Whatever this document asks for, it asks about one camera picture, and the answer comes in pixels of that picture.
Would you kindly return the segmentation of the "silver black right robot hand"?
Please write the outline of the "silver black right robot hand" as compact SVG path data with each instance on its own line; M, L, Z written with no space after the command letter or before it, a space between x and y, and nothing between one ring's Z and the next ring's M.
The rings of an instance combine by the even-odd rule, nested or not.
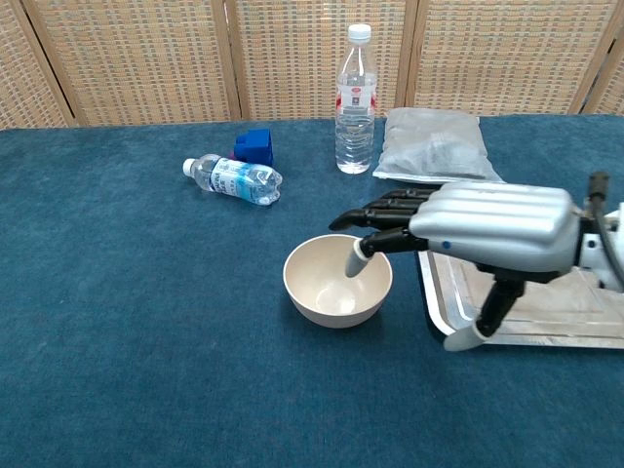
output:
M373 233L356 242L345 273L357 276L376 253L433 252L473 263L493 277L479 316L444 340L449 352L486 343L527 283L548 284L577 265L581 215L561 188L457 181L392 190L338 215L331 231Z

